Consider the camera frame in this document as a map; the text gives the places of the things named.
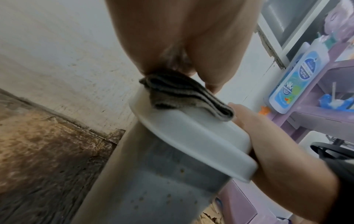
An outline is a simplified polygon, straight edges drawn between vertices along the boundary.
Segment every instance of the white lid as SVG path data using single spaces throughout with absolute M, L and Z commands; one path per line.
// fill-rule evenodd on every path
M 249 182 L 257 163 L 248 134 L 233 122 L 222 122 L 202 108 L 157 110 L 141 86 L 129 102 L 138 120 L 164 142 L 223 172 Z

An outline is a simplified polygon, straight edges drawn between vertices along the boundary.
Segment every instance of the wooden floor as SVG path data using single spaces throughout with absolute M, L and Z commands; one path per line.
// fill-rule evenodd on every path
M 123 133 L 103 139 L 0 93 L 0 223 L 70 223 Z

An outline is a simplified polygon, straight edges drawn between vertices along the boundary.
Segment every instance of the hand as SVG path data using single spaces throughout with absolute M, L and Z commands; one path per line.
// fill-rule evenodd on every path
M 216 93 L 238 69 L 262 0 L 106 0 L 122 47 L 139 71 L 198 72 Z
M 289 211 L 321 223 L 337 198 L 337 176 L 267 117 L 242 105 L 229 106 L 236 114 L 233 121 L 251 138 L 260 166 L 254 183 Z

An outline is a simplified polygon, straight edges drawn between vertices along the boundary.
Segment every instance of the folded cloth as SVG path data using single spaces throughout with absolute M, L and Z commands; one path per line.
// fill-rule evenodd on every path
M 186 75 L 164 70 L 139 81 L 150 92 L 150 103 L 156 109 L 199 107 L 207 109 L 221 121 L 230 121 L 234 111 L 209 90 Z

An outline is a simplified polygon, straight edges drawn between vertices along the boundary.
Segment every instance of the cloth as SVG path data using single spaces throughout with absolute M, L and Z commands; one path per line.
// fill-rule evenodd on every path
M 172 70 L 155 72 L 140 80 L 150 92 L 150 103 L 156 109 L 199 107 L 207 109 L 221 121 L 234 117 L 231 107 L 186 75 Z
M 325 162 L 340 179 L 340 190 L 324 224 L 354 223 L 351 216 L 354 201 L 354 160 L 325 159 Z

